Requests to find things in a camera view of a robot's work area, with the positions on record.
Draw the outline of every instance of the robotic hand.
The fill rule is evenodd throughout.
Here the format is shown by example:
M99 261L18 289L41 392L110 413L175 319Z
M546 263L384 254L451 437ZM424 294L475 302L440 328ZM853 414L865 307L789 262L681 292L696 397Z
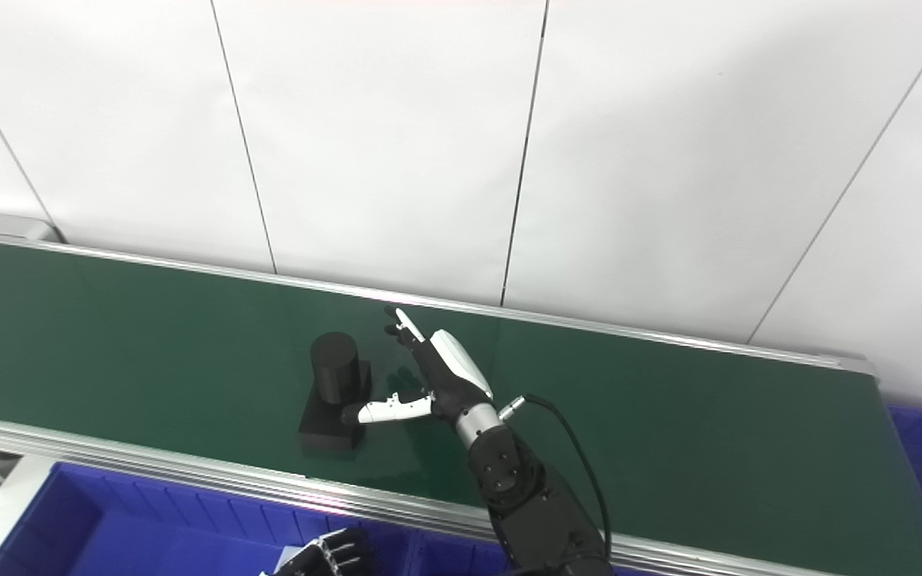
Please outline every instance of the robotic hand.
M389 306L387 313L395 319L387 332L411 351L427 394L394 394L348 406L343 421L389 422L429 414L445 420L467 449L468 469L515 568L551 576L610 576L610 546L567 483L504 423L523 397L498 414L490 384L454 336L438 330L425 339L405 311Z

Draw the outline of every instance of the robotic finger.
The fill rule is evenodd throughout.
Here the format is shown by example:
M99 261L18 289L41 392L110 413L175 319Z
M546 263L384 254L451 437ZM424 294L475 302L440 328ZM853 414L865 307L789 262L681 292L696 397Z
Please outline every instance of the robotic finger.
M345 424L369 424L372 422L391 422L391 420L410 420L432 413L432 396L426 394L417 397L408 393L394 393L384 401L368 404L352 404L344 407L340 420Z
M288 558L272 576L368 576L376 562L361 528L323 534Z

